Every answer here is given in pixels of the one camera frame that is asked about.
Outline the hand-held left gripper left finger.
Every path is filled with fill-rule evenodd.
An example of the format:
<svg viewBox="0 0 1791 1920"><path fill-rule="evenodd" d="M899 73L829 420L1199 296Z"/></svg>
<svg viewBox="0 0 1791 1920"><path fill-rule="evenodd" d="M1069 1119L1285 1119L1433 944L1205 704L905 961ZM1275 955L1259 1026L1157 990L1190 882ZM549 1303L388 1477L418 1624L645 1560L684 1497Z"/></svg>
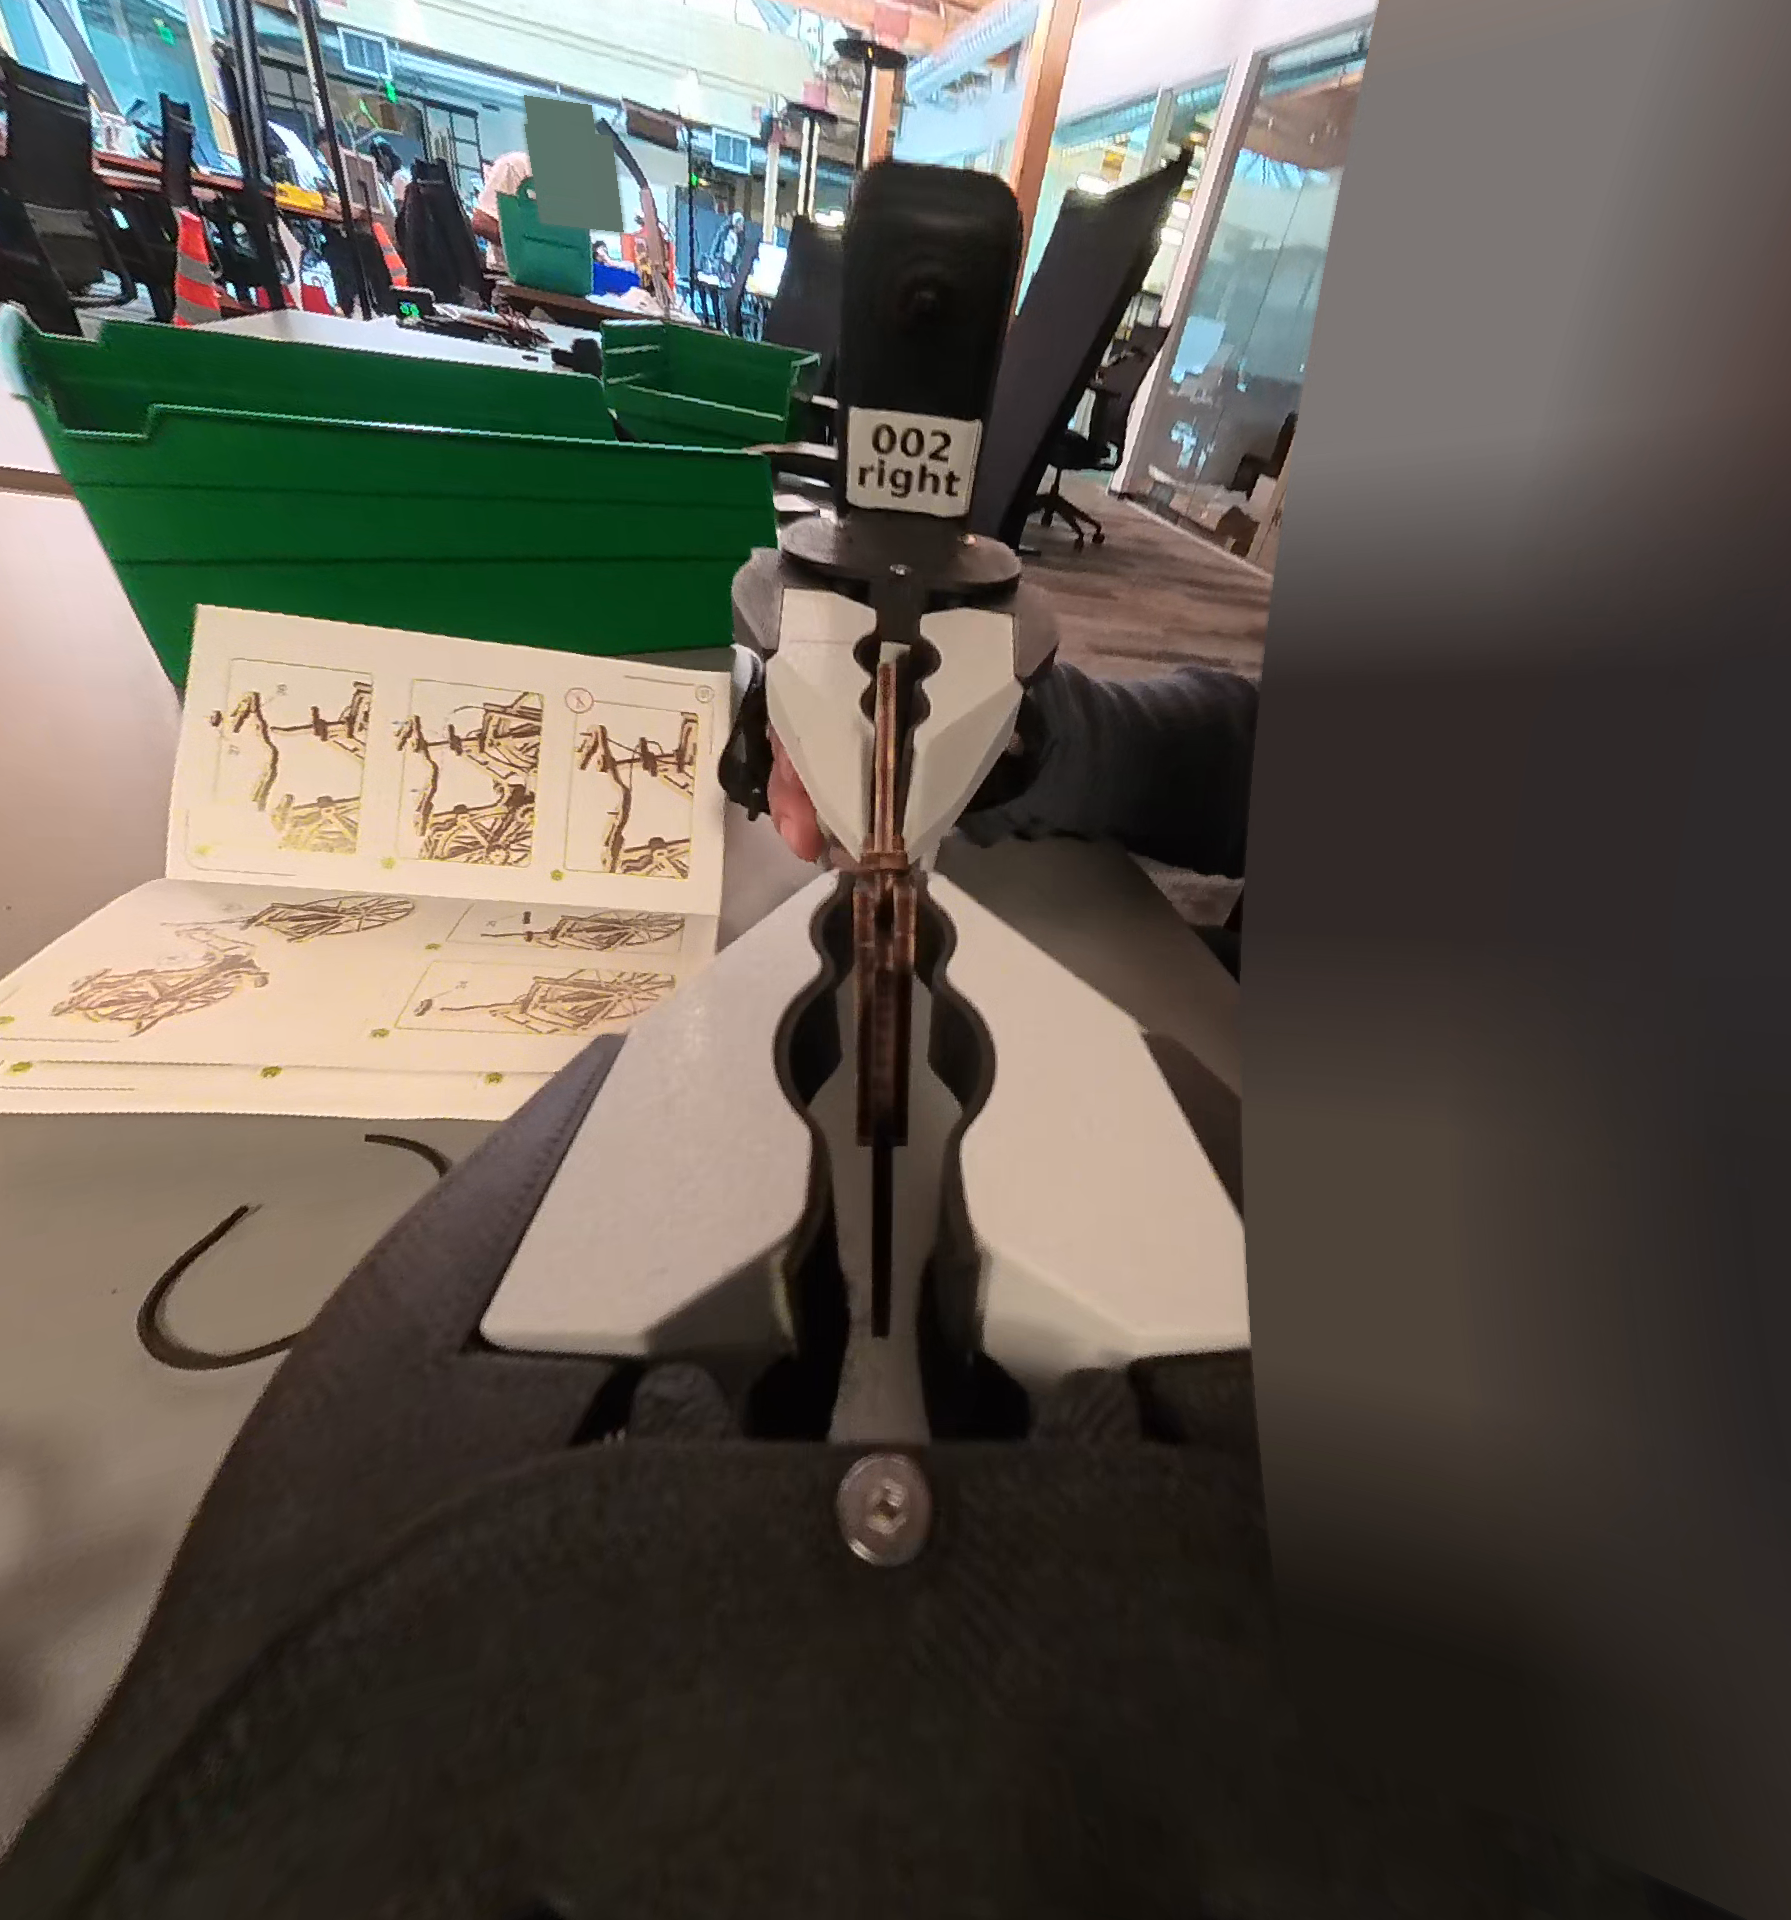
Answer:
<svg viewBox="0 0 1791 1920"><path fill-rule="evenodd" d="M825 1212L815 1112L852 1067L841 877L819 875L642 1015L481 1319L516 1355L782 1356Z"/></svg>

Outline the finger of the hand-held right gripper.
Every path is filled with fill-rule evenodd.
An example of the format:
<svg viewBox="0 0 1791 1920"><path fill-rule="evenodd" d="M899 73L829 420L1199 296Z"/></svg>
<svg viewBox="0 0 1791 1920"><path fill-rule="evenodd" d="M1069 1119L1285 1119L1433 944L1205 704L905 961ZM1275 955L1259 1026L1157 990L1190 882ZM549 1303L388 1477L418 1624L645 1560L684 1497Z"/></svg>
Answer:
<svg viewBox="0 0 1791 1920"><path fill-rule="evenodd" d="M926 610L916 635L926 659L902 762L902 843L926 865L1015 734L1021 680L1010 613Z"/></svg>
<svg viewBox="0 0 1791 1920"><path fill-rule="evenodd" d="M766 663L766 732L787 747L829 838L833 865L865 845L874 747L875 613L837 593L788 588Z"/></svg>

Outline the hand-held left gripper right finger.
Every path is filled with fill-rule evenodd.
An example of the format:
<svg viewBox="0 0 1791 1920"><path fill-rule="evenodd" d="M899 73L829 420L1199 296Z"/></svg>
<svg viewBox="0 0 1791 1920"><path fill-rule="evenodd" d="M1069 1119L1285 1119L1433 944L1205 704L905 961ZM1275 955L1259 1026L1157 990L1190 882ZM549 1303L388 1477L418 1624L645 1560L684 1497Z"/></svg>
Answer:
<svg viewBox="0 0 1791 1920"><path fill-rule="evenodd" d="M933 877L905 1191L999 1365L1249 1345L1238 988L1141 875Z"/></svg>

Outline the thin wooden model strip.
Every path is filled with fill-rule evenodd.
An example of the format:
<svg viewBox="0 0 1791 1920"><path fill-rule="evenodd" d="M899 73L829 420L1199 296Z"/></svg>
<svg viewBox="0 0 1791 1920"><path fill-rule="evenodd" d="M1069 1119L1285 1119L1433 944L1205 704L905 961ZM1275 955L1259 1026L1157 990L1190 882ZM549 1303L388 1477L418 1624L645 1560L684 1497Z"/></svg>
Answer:
<svg viewBox="0 0 1791 1920"><path fill-rule="evenodd" d="M904 839L904 771L911 725L911 671L905 647L886 646L874 677L874 747L870 766L863 871L899 875L909 865Z"/></svg>

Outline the layered brown wooden model part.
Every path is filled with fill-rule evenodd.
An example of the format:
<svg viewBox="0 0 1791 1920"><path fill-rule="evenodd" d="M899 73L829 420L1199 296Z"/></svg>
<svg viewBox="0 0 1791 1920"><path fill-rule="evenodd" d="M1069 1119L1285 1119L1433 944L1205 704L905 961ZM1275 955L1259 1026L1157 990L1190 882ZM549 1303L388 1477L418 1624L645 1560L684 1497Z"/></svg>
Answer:
<svg viewBox="0 0 1791 1920"><path fill-rule="evenodd" d="M865 852L852 882L855 1139L870 1165L870 1330L891 1333L898 1150L909 1139L914 999L914 871L905 852Z"/></svg>

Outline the white instruction booklet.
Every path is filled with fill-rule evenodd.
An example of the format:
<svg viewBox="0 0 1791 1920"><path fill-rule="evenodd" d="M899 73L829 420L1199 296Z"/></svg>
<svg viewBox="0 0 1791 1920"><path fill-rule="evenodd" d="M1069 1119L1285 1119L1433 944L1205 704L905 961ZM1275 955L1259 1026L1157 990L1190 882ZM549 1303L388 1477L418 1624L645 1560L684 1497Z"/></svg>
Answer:
<svg viewBox="0 0 1791 1920"><path fill-rule="evenodd" d="M729 678L199 607L163 877L0 981L0 1067L547 1074L714 956Z"/></svg>

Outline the person's right hand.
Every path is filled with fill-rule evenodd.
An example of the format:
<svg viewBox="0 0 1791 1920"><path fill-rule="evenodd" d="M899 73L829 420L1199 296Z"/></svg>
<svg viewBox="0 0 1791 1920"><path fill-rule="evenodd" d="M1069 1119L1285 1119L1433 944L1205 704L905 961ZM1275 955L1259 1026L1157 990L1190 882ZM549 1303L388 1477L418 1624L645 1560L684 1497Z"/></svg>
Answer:
<svg viewBox="0 0 1791 1920"><path fill-rule="evenodd" d="M770 767L765 783L765 807L772 826L792 859L815 868L833 861L829 838L822 826L811 793L790 764L787 747L766 734Z"/></svg>

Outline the black office chair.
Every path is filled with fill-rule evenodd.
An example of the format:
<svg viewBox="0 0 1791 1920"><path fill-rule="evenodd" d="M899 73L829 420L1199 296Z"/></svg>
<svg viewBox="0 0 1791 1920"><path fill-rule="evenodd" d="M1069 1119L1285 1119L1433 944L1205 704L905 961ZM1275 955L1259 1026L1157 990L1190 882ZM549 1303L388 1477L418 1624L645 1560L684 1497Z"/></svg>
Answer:
<svg viewBox="0 0 1791 1920"><path fill-rule="evenodd" d="M1193 157L1101 196L1072 192L1005 332L983 428L971 531L1015 546L1037 491L1067 460L1072 420L1161 249L1167 210Z"/></svg>
<svg viewBox="0 0 1791 1920"><path fill-rule="evenodd" d="M842 228L815 217L798 217L761 328L761 340L770 348L795 351L815 358L808 392L822 397L834 395L841 271Z"/></svg>
<svg viewBox="0 0 1791 1920"><path fill-rule="evenodd" d="M59 336L134 294L93 170L90 89L0 49L0 303Z"/></svg>

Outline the small green plastic bin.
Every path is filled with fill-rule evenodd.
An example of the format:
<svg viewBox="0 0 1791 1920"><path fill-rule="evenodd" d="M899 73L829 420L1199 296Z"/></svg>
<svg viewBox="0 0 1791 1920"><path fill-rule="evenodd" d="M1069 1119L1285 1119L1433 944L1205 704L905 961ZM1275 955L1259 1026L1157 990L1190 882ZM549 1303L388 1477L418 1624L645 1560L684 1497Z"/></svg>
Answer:
<svg viewBox="0 0 1791 1920"><path fill-rule="evenodd" d="M600 327L601 392L627 439L670 447L756 447L802 436L819 388L811 351L723 332L611 319Z"/></svg>

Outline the green storage box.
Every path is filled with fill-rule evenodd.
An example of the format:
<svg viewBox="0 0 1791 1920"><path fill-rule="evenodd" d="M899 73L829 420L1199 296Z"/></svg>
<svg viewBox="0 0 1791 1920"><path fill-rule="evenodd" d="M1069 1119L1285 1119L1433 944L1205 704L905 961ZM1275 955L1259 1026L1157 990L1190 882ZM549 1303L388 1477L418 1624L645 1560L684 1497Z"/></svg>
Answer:
<svg viewBox="0 0 1791 1920"><path fill-rule="evenodd" d="M540 210L534 184L525 176L513 193L502 193L498 202L507 279L514 288L591 297L591 230L549 222Z"/></svg>

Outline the large green plastic bin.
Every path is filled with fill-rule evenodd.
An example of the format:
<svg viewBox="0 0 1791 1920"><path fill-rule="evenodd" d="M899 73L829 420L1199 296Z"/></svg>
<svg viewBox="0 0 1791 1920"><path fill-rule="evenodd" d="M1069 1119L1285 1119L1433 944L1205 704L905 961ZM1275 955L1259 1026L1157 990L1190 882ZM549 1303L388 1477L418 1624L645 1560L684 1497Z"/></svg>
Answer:
<svg viewBox="0 0 1791 1920"><path fill-rule="evenodd" d="M722 647L738 567L776 541L746 450L196 407L127 434L28 409L172 684L199 607L601 659Z"/></svg>
<svg viewBox="0 0 1791 1920"><path fill-rule="evenodd" d="M136 436L169 410L315 423L614 441L601 382L576 372L461 360L223 327L119 322L55 334L0 306L0 372L57 428Z"/></svg>

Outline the black rubber band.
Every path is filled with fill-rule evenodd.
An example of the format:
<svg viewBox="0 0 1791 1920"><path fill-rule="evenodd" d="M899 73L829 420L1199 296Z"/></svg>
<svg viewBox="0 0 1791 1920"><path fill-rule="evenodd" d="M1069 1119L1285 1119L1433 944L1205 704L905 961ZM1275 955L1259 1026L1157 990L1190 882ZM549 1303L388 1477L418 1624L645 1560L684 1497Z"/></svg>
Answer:
<svg viewBox="0 0 1791 1920"><path fill-rule="evenodd" d="M476 1144L476 1127L368 1121L258 1168L145 1287L139 1351L185 1374L282 1356L381 1234Z"/></svg>

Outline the white desk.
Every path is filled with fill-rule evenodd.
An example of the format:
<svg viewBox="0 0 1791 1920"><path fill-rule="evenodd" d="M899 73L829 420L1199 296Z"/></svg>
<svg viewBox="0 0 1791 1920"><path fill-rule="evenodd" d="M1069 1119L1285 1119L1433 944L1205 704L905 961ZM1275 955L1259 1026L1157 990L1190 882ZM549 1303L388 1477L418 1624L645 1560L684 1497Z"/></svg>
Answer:
<svg viewBox="0 0 1791 1920"><path fill-rule="evenodd" d="M264 336L306 342L339 351L368 351L376 355L421 356L461 366L527 367L556 372L551 351L570 351L583 328L546 327L546 344L514 345L498 340L461 340L408 328L395 319L345 319L339 315L306 313L300 309L260 311L246 318L223 319L201 328L212 334Z"/></svg>

